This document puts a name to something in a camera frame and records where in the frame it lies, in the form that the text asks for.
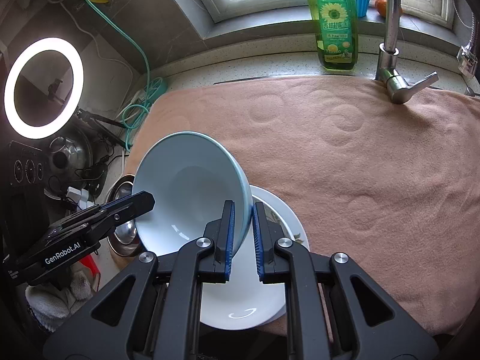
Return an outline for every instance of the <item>sunflower label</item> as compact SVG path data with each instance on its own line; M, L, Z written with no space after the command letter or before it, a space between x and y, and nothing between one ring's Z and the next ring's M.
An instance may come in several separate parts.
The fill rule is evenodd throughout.
M346 0L317 0L323 51L326 62L352 62L352 30Z

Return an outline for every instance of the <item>bowl rim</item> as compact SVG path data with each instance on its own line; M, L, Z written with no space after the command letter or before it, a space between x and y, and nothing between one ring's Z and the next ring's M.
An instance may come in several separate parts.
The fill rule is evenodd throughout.
M143 161L145 158L150 154L150 152L161 142L164 142L167 139L174 138L178 135L194 135L196 137L203 138L207 140L210 143L213 143L217 149L220 149L220 151L225 155L225 157L230 161L230 164L233 166L235 169L235 173L238 176L238 180L242 189L242 196L243 196L243 213L242 213L242 218L243 218L243 236L240 240L240 243L238 244L238 248L233 250L233 255L235 255L240 249L240 246L242 246L243 242L245 241L245 238L247 237L247 233L250 227L250 221L251 221L251 209L253 206L253 198L251 196L251 189L250 189L250 184L248 182L248 179L245 175L245 172L243 171L242 167L239 165L237 160L230 154L230 152L219 142L217 142L215 139L212 137L209 137L208 135L202 134L201 132L196 132L196 131L179 131L179 132L174 132L172 134L167 135L166 137L163 137L162 139L158 140L143 156L141 159L137 171L135 172L135 178L133 179L133 186L132 186L132 193L134 193L134 188L135 188L135 181L137 180L138 172L142 166ZM141 231L138 231L137 227L137 235L140 237L140 240L143 242L142 236L141 236Z

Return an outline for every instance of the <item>window sill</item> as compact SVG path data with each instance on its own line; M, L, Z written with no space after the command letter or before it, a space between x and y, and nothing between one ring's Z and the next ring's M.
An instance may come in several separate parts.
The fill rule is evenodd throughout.
M291 7L235 17L213 24L203 41L208 48L215 48L258 38L313 32L309 8ZM384 36L385 19L374 8L369 8L367 15L358 21L358 33ZM460 47L460 40L451 30L411 15L402 15L398 37L405 42L423 45L452 56L457 55Z

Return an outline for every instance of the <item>white cloth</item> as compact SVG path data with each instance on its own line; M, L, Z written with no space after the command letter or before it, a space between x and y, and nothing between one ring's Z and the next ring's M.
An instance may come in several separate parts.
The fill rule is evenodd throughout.
M93 295L90 270L76 262L71 266L70 287L58 290L50 283L28 286L25 297L38 322L50 332L75 314Z

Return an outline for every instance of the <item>pink towel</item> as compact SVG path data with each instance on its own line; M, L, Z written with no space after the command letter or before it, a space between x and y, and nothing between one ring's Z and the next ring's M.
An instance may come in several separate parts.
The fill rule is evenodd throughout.
M125 171L170 133L210 135L296 212L313 252L349 254L428 332L454 333L480 295L479 119L458 93L394 105L349 76L227 83L160 97Z

